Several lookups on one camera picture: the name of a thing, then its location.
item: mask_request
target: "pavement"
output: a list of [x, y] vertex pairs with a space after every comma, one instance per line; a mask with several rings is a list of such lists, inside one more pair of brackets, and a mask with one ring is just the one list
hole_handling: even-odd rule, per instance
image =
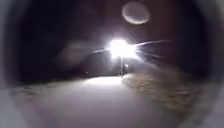
[[176, 128], [180, 123], [159, 104], [131, 90], [119, 77], [99, 77], [36, 87], [13, 94], [30, 128]]

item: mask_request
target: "bright light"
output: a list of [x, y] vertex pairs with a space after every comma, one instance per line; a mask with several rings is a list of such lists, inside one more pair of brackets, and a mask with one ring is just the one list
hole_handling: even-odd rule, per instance
[[136, 58], [136, 46], [129, 45], [126, 40], [115, 39], [110, 42], [109, 48], [112, 58]]
[[128, 68], [129, 66], [127, 64], [124, 65], [126, 68]]

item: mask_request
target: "road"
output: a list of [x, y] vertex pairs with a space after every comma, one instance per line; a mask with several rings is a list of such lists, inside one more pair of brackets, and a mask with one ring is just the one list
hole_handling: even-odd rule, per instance
[[175, 128], [179, 123], [119, 77], [69, 82], [27, 97], [16, 94], [14, 101], [31, 128]]

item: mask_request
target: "street light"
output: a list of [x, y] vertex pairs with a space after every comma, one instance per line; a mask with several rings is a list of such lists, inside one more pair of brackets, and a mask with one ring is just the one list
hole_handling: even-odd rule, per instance
[[124, 39], [114, 39], [109, 42], [108, 50], [111, 58], [120, 58], [121, 60], [121, 76], [123, 76], [123, 66], [125, 58], [138, 58], [136, 45], [130, 45]]

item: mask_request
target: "night sky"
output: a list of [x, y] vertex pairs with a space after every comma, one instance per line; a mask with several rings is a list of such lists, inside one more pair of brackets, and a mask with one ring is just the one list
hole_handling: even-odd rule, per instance
[[17, 39], [13, 40], [12, 45], [15, 46], [18, 79], [41, 81], [82, 76], [91, 70], [94, 76], [98, 69], [107, 72], [105, 65], [110, 63], [105, 61], [108, 59], [107, 53], [90, 53], [94, 48], [105, 46], [108, 39], [119, 36], [132, 43], [170, 40], [141, 49], [146, 53], [154, 51], [163, 56], [164, 59], [159, 61], [186, 73], [196, 76], [208, 73], [205, 24], [190, 0], [143, 1], [151, 13], [151, 20], [137, 26], [127, 23], [121, 16], [121, 7], [126, 2], [32, 0], [26, 3], [27, 6], [21, 6], [25, 8], [22, 14], [18, 14], [21, 8], [12, 9], [13, 15], [8, 19], [15, 20], [10, 23], [14, 26], [11, 31]]

